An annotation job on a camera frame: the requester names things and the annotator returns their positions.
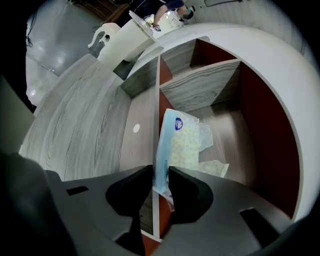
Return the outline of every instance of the white round hole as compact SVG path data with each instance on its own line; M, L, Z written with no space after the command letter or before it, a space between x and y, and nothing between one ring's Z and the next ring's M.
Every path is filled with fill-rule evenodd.
M139 131L139 129L140 129L140 124L136 124L134 127L133 127L133 132L134 133L137 133L138 131Z

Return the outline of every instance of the blue logo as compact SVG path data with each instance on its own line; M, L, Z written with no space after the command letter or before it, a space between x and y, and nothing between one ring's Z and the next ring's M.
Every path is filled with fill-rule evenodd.
M181 130L182 126L184 126L184 123L182 122L181 118L177 117L175 119L175 130L176 131Z

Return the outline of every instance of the person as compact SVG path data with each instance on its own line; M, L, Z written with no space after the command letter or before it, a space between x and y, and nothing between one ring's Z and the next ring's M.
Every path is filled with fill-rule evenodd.
M142 0L136 10L140 7L143 8L143 17L140 15L141 18L154 14L152 24L154 28L159 26L160 18L168 11L176 10L181 21L189 20L194 15L192 9L186 7L183 0Z

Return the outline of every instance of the dark clothing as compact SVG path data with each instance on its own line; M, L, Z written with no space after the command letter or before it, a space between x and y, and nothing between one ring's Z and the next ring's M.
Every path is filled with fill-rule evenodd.
M168 10L175 10L185 5L183 0L140 0L140 6L137 8L135 13L144 18L151 14L156 14L159 8L165 5Z

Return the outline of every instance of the white chair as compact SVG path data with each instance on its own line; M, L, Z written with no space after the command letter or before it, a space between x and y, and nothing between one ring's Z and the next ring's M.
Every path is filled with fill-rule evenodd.
M99 40L99 43L103 42L105 45L107 44L107 40L106 40L106 35L108 36L113 36L115 35L119 30L121 29L121 27L119 27L116 23L105 23L102 24L101 27L99 27L94 35L93 35L93 39L92 42L88 45L88 48L92 47L97 39L97 36L104 32L103 37Z

